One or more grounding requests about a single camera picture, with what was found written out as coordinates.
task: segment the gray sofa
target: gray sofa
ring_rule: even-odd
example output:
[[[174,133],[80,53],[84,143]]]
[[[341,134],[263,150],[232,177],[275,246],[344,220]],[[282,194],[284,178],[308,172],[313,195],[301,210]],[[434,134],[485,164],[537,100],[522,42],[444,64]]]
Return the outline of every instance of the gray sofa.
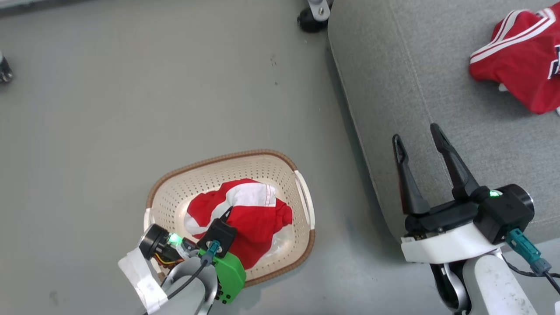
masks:
[[[329,40],[385,220],[405,234],[391,137],[399,133],[430,205],[452,199],[430,123],[480,184],[516,183],[535,201],[534,242],[560,237],[560,117],[531,114],[495,82],[476,82],[469,56],[511,10],[555,0],[337,0]]]

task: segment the black cable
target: black cable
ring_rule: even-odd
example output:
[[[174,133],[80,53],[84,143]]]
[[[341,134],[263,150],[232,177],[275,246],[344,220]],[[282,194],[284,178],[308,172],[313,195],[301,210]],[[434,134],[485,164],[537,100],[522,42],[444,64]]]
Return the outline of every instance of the black cable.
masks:
[[[177,293],[179,293],[179,291],[185,289],[185,287],[187,285],[189,285],[191,282],[193,282],[194,278],[196,278],[200,272],[202,272],[202,270],[204,269],[204,267],[206,267],[206,265],[201,265],[199,269],[197,269],[193,275],[185,282],[183,283],[179,288],[177,288],[177,290],[173,291],[170,295],[167,296],[167,299],[170,300],[172,297],[176,296]]]
[[[517,272],[518,274],[520,274],[520,275],[522,275],[522,276],[526,276],[526,277],[539,278],[539,276],[537,276],[534,272],[527,272],[527,271],[521,271],[521,270],[519,270],[517,267],[515,267],[515,266],[512,265],[512,264],[510,264],[510,263],[506,260],[506,257],[504,257],[503,255],[502,255],[502,258],[503,258],[503,261],[506,262],[507,266],[508,266],[511,270]],[[559,278],[559,279],[560,279],[560,274],[556,274],[556,273],[554,273],[554,272],[551,273],[551,274],[547,272],[547,274],[548,274],[550,277]]]
[[[548,272],[545,272],[543,275],[545,277],[547,277],[550,284],[552,284],[552,286],[556,289],[556,292],[558,292],[558,294],[560,294],[560,285],[558,285],[558,283],[556,283],[556,280],[554,278],[552,278],[552,276]]]

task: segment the red jersey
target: red jersey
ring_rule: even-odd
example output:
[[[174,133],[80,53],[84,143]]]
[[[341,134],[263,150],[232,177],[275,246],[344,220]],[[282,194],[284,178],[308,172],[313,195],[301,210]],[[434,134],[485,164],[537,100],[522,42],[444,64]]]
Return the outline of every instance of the red jersey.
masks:
[[[537,13],[511,11],[494,28],[491,42],[470,56],[476,80],[505,85],[530,111],[560,106],[560,2]]]

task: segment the plastic basket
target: plastic basket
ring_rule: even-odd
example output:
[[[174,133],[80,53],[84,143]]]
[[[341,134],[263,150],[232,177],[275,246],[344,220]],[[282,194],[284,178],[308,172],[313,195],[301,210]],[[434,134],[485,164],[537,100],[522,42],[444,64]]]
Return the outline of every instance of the plastic basket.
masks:
[[[293,212],[293,224],[275,234],[271,249],[246,270],[252,286],[301,265],[315,242],[315,213],[309,189],[295,164],[272,150],[247,151],[208,159],[165,174],[152,187],[146,203],[144,230],[156,223],[196,240],[183,225],[189,202],[199,193],[217,190],[224,182],[252,178],[274,185],[276,197]]]

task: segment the basket handle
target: basket handle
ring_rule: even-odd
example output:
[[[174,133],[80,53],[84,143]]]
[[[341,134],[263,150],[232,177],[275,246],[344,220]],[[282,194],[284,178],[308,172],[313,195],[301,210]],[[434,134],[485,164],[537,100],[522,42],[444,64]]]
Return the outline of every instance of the basket handle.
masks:
[[[146,212],[144,212],[144,231],[146,231],[150,225],[155,223],[154,218],[150,216],[151,211],[152,208],[146,208]]]
[[[293,171],[296,174],[297,188],[300,190],[301,201],[305,210],[305,219],[311,227],[311,230],[315,229],[315,210],[313,208],[313,201],[311,200],[311,193],[307,187],[304,176],[298,170]]]

